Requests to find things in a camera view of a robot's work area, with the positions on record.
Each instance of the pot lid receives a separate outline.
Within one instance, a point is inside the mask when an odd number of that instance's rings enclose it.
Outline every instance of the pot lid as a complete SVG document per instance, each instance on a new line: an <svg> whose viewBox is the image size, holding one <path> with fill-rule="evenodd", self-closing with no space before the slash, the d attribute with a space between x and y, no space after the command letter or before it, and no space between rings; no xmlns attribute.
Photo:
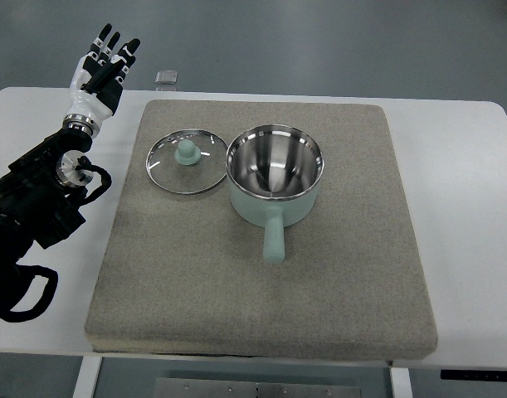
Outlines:
<svg viewBox="0 0 507 398"><path fill-rule="evenodd" d="M182 195L208 191L226 176L226 142L214 133L185 129L150 149L146 170L161 188Z"/></svg>

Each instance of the mint green knob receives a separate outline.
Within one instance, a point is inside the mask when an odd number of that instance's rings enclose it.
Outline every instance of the mint green knob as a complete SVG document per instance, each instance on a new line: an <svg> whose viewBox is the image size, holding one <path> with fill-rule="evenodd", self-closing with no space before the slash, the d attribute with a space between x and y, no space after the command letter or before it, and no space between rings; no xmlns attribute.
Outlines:
<svg viewBox="0 0 507 398"><path fill-rule="evenodd" d="M178 149L176 149L173 156L179 164L191 166L200 160L202 151L190 139L184 139L179 143Z"/></svg>

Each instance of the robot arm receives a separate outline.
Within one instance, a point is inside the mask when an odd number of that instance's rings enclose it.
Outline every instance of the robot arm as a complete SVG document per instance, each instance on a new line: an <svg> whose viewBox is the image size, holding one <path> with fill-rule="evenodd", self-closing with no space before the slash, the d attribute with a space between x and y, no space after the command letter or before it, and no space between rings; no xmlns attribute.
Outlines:
<svg viewBox="0 0 507 398"><path fill-rule="evenodd" d="M110 175L93 165L85 153L91 148L102 123L111 117L122 95L122 84L134 64L139 40L124 44L108 24L80 59L71 82L71 107L62 128L9 165L0 178L0 318L23 322L41 315L56 292L57 272L18 265L33 241L43 248L66 239L85 222L79 208L102 195L110 186ZM94 173L101 185L91 194L85 186ZM29 311L12 312L36 275L49 279L39 302Z"/></svg>

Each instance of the saucepan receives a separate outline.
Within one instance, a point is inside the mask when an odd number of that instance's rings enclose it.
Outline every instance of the saucepan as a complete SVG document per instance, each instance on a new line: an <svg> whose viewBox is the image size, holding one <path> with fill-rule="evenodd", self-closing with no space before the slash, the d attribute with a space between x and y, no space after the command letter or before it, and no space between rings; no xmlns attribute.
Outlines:
<svg viewBox="0 0 507 398"><path fill-rule="evenodd" d="M247 130L227 149L231 204L246 221L264 227L263 258L285 258L284 228L305 218L314 206L324 158L306 133L268 124Z"/></svg>

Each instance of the gray felt pad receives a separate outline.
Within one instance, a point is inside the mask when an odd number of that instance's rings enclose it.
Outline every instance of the gray felt pad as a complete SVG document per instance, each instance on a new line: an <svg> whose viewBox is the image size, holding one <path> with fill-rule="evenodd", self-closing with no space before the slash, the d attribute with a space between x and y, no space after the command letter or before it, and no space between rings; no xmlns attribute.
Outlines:
<svg viewBox="0 0 507 398"><path fill-rule="evenodd" d="M285 229L280 265L262 260L263 230L234 211L226 182L179 196L145 168L153 144L176 130L230 143L263 124L305 131L325 158L318 199ZM99 352L348 361L432 352L436 326L383 110L150 102L85 329Z"/></svg>

